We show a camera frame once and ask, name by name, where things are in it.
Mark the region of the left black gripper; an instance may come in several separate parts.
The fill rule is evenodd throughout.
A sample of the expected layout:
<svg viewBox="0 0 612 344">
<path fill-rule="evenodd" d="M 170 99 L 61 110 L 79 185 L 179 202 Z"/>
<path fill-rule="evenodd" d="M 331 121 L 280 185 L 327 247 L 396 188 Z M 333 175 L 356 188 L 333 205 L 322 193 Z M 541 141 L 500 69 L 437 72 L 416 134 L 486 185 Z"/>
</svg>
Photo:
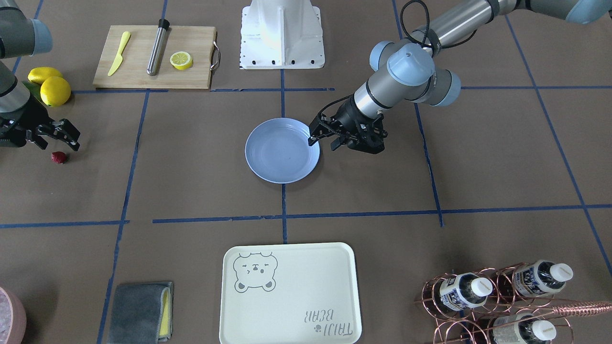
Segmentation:
<svg viewBox="0 0 612 344">
<path fill-rule="evenodd" d="M 331 143 L 331 150 L 335 151 L 341 146 L 350 150 L 361 151 L 367 154 L 379 154 L 385 150 L 384 139 L 387 131 L 383 127 L 384 116 L 374 115 L 370 118 L 363 115 L 358 109 L 354 96 L 346 96 L 335 100 L 328 106 L 340 103 L 335 115 L 315 115 L 309 124 L 310 136 L 308 145 L 313 146 L 320 139 L 336 135 Z"/>
</svg>

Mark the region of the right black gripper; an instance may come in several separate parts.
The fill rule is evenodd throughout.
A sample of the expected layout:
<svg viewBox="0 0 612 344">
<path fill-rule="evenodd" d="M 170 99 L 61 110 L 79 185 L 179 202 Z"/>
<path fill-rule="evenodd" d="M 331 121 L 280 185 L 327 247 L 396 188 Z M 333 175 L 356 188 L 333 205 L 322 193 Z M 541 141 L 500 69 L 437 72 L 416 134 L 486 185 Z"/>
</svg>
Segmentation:
<svg viewBox="0 0 612 344">
<path fill-rule="evenodd" d="M 39 128 L 52 127 L 52 137 L 60 140 L 73 151 L 78 151 L 78 139 L 81 132 L 68 119 L 51 122 L 48 111 L 37 98 L 29 98 L 20 109 L 1 114 L 0 145 L 9 148 L 21 148 L 26 143 L 33 143 L 40 149 L 46 149 L 48 142 L 41 137 Z"/>
</svg>

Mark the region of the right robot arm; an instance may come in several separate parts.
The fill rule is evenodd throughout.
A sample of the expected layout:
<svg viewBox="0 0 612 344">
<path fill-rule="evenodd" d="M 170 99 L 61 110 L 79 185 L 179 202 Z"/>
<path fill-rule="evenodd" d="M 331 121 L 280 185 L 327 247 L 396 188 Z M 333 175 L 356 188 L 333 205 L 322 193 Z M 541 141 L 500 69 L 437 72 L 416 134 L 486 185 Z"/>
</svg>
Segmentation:
<svg viewBox="0 0 612 344">
<path fill-rule="evenodd" d="M 0 2 L 0 57 L 32 56 L 50 52 L 52 35 L 43 22 L 28 18 L 13 0 Z M 0 64 L 0 143 L 2 147 L 21 148 L 34 143 L 48 146 L 44 139 L 66 143 L 73 151 L 80 144 L 79 130 L 68 120 L 54 120 L 43 102 L 22 84 L 14 72 Z"/>
</svg>

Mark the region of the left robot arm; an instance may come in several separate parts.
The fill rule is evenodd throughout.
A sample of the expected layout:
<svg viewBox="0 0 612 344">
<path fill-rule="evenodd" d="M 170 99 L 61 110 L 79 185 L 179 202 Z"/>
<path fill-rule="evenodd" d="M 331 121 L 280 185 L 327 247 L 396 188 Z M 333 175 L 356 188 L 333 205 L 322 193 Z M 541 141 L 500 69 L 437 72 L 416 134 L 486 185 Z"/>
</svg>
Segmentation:
<svg viewBox="0 0 612 344">
<path fill-rule="evenodd" d="M 335 115 L 317 113 L 309 125 L 308 145 L 335 137 L 331 149 L 378 154 L 387 131 L 384 114 L 401 101 L 445 107 L 459 96 L 461 80 L 436 67 L 442 50 L 466 43 L 477 29 L 515 10 L 529 10 L 567 22 L 588 24 L 610 12 L 609 0 L 463 0 L 434 20 L 425 9 L 426 23 L 405 31 L 398 42 L 383 41 L 370 53 L 374 73 L 353 94 L 339 99 Z"/>
</svg>

